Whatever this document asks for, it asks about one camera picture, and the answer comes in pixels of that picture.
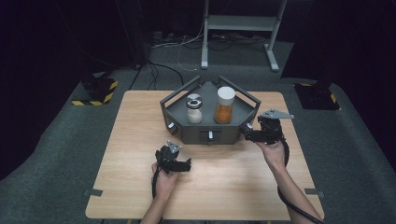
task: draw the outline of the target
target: metal frame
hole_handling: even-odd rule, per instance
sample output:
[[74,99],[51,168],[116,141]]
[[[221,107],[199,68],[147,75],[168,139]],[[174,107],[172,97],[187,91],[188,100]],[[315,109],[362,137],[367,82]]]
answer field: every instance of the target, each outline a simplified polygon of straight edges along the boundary
[[202,46],[201,68],[208,67],[208,47],[207,34],[210,29],[217,30],[250,30],[250,31],[271,31],[270,43],[264,45],[265,52],[274,72],[279,71],[273,47],[276,40],[277,31],[282,22],[283,12],[287,0],[282,0],[276,17],[247,17],[247,16],[216,16],[209,15],[209,0],[205,0],[205,21],[204,21],[204,44]]

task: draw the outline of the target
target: black box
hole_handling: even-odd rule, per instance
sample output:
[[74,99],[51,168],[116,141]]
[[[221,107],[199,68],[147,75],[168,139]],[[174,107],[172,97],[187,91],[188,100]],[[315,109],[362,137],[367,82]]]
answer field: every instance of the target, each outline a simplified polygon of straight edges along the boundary
[[[235,90],[233,118],[227,124],[217,123],[214,119],[218,105],[218,89],[223,86]],[[187,120],[186,98],[191,93],[197,93],[202,97],[203,120],[199,124],[190,124]],[[180,138],[184,144],[231,145],[239,139],[240,127],[254,120],[261,101],[224,77],[219,77],[218,83],[201,82],[201,78],[196,77],[162,99],[160,104],[166,129]]]

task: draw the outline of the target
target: wooden table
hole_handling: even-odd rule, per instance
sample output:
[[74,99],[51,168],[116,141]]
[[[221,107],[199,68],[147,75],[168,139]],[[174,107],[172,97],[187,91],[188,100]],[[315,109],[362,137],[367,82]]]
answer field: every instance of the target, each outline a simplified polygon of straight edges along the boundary
[[[151,164],[167,140],[183,146],[178,160],[192,158],[182,173],[163,218],[187,220],[290,220],[276,192],[276,182],[261,150],[243,136],[234,145],[184,145],[165,128],[160,101],[171,91],[127,91],[120,105],[96,177],[86,215],[90,218],[142,218],[152,201]],[[259,113],[288,112],[278,92],[250,92],[262,101]],[[282,119],[290,145],[288,170],[297,185],[314,189],[304,154],[290,119]],[[260,129],[255,120],[254,129]],[[324,217],[318,195],[307,195]]]

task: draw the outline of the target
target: power cord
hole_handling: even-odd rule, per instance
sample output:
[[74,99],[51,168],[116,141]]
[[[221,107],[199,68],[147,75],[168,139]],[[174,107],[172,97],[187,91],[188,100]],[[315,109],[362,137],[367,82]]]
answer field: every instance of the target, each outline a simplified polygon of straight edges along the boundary
[[183,44],[182,44],[182,42],[181,41],[178,41],[178,42],[167,42],[167,43],[163,43],[163,44],[156,44],[156,45],[153,45],[151,48],[152,49],[156,49],[156,48],[161,48],[161,47],[178,47],[178,46],[180,46],[180,45],[186,45],[186,44],[189,44],[189,43],[191,43],[191,42],[194,42],[195,40],[197,40],[199,37],[201,37],[201,36],[203,36],[203,35],[198,35],[198,36],[196,36],[196,37],[193,37],[192,39],[190,39],[190,40],[188,40],[188,41],[186,41],[186,42],[184,42]]
[[185,67],[183,67],[182,65],[181,65],[181,63],[180,63],[180,53],[181,53],[181,48],[183,47],[183,42],[184,42],[184,39],[186,38],[186,36],[184,35],[184,37],[183,37],[183,41],[181,42],[181,44],[180,44],[180,48],[178,49],[178,55],[177,55],[177,64],[178,64],[178,66],[180,66],[182,69],[184,69],[185,71],[188,71],[188,72],[195,72],[197,69],[196,68],[194,68],[194,69],[187,69],[187,68],[185,68]]
[[[281,143],[283,144],[283,147],[285,148],[285,166],[288,165],[289,162],[289,157],[290,157],[290,148],[288,143],[286,142],[286,139],[282,137],[280,139]],[[306,217],[308,220],[312,221],[315,224],[324,224],[324,222],[320,221],[319,219],[313,217],[312,215],[306,213],[304,210],[301,208],[297,207],[293,203],[289,202],[286,197],[282,194],[280,191],[279,187],[277,187],[277,194],[279,195],[280,200],[289,208],[297,212],[298,214],[302,215],[303,217]]]
[[129,45],[129,49],[131,50],[131,55],[134,55],[134,50],[132,48],[131,39],[130,39],[130,37],[128,35],[128,31],[126,30],[125,21],[124,21],[122,15],[121,15],[121,9],[120,9],[119,1],[118,0],[114,0],[114,1],[116,2],[117,10],[119,12],[119,15],[120,15],[120,18],[121,18],[121,21],[122,21],[122,27],[124,28],[124,32],[126,34],[126,38],[128,39],[128,45]]
[[131,85],[129,86],[128,91],[131,90],[132,86],[133,86],[134,83],[136,82],[136,79],[137,79],[137,77],[139,76],[141,70],[142,70],[142,67],[139,68],[139,70],[138,70],[137,73],[136,73],[136,76],[134,76],[134,80],[132,81]]
[[[160,168],[160,166],[159,165],[157,165],[157,169],[155,170],[155,173],[154,173],[154,175],[153,175],[153,177],[152,177],[152,183],[151,183],[151,194],[152,194],[152,199],[154,199],[155,198],[155,196],[157,196],[156,194],[157,194],[157,179],[158,179],[158,176],[160,175],[160,171],[161,171],[162,169]],[[161,217],[161,219],[160,219],[160,221],[158,222],[159,224],[160,223],[163,223],[163,217]]]
[[176,72],[176,73],[178,74],[178,76],[180,77],[181,85],[182,85],[182,86],[184,85],[183,76],[182,76],[177,70],[175,70],[175,69],[173,69],[173,68],[171,68],[171,67],[169,67],[169,66],[166,66],[166,65],[162,65],[162,64],[158,64],[158,63],[153,63],[153,62],[150,61],[150,60],[148,60],[148,63],[150,63],[150,64],[152,64],[152,65],[155,65],[155,66],[164,67],[164,68],[167,68],[167,69],[170,69],[170,70]]
[[229,46],[227,46],[226,48],[224,48],[224,49],[214,49],[213,47],[210,47],[209,45],[208,45],[208,47],[210,48],[210,49],[212,49],[212,50],[214,50],[214,51],[223,51],[223,50],[226,50],[226,49],[229,49],[232,45],[233,45],[233,37],[232,36],[230,36],[229,34],[226,34],[229,38],[230,38],[230,40],[231,40],[231,44],[229,45]]
[[152,77],[154,78],[150,83],[149,83],[149,85],[148,85],[148,90],[149,90],[149,88],[151,87],[151,85],[154,83],[154,90],[156,91],[157,90],[157,86],[156,86],[156,84],[157,84],[157,78],[158,78],[158,75],[160,74],[160,72],[158,71],[158,68],[155,66],[155,65],[153,65],[152,63],[150,64],[150,67],[151,67],[151,75],[152,75]]
[[186,49],[201,49],[202,48],[202,44],[203,44],[202,41],[194,41],[192,43],[198,43],[198,47],[191,47],[191,46],[188,46],[187,44],[184,44],[183,47]]

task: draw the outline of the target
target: glass jar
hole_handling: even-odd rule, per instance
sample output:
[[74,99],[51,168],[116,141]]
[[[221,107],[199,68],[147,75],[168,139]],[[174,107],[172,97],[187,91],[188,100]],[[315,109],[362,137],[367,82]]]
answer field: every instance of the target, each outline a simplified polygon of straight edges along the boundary
[[187,121],[191,124],[198,124],[202,121],[202,97],[193,93],[187,96]]
[[231,87],[221,87],[218,90],[218,106],[215,120],[218,123],[229,123],[233,118],[233,98],[235,91]]

